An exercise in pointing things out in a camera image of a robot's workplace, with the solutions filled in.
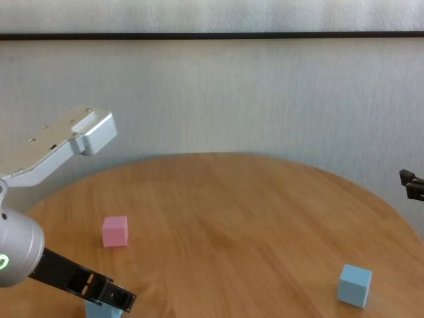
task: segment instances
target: black object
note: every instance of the black object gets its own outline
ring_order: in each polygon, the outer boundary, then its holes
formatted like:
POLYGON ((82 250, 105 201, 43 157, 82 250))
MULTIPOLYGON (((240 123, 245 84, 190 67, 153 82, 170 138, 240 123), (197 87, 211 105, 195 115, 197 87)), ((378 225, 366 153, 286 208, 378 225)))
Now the black object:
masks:
POLYGON ((97 305, 107 303, 128 313, 136 299, 135 294, 112 284, 111 278, 89 270, 47 248, 29 277, 97 305))
POLYGON ((272 38, 421 38, 422 31, 224 32, 224 33, 0 33, 14 40, 247 40, 272 38))
POLYGON ((400 170, 399 174, 402 185, 406 187, 408 198, 424 201, 424 180, 405 169, 400 170))

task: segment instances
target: pink cube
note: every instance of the pink cube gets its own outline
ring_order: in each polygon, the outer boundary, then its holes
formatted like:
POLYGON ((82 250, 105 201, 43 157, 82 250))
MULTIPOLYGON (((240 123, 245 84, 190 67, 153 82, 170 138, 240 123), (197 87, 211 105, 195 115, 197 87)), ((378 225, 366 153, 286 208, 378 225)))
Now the pink cube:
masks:
POLYGON ((103 246, 126 246, 128 243, 127 217, 106 217, 101 228, 103 246))

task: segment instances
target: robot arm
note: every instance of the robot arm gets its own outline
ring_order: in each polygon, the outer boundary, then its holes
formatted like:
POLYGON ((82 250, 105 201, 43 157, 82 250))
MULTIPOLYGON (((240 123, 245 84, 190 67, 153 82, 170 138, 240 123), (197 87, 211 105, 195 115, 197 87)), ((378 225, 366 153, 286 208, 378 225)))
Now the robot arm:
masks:
POLYGON ((77 107, 0 165, 0 287, 31 277, 98 305, 131 310, 135 294, 114 285, 111 278, 48 250, 40 225, 2 206, 9 187, 35 186, 72 156, 91 156, 116 135, 112 113, 77 107))

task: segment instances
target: round table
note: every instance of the round table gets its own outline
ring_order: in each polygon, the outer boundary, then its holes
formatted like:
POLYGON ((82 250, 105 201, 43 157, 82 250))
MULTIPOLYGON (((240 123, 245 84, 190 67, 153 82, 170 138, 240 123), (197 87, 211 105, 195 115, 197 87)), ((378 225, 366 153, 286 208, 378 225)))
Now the round table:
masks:
MULTIPOLYGON (((125 317, 420 317, 424 249, 388 204, 338 176, 283 160, 190 154, 101 172, 31 213, 46 246, 136 293, 125 317), (103 248, 106 216, 129 245, 103 248), (365 309, 337 300, 344 264, 373 271, 365 309)), ((27 279, 3 314, 84 317, 83 300, 27 279)))

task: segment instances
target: white wall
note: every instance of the white wall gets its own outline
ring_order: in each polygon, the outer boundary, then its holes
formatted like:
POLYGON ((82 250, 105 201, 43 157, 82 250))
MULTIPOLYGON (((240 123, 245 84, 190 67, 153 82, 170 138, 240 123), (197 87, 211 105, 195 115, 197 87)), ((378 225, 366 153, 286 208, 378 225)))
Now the white wall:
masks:
POLYGON ((0 42, 0 157, 79 104, 112 110, 121 133, 7 202, 148 156, 255 152, 353 180, 424 236, 424 203, 398 178, 424 176, 423 87, 413 38, 0 42))

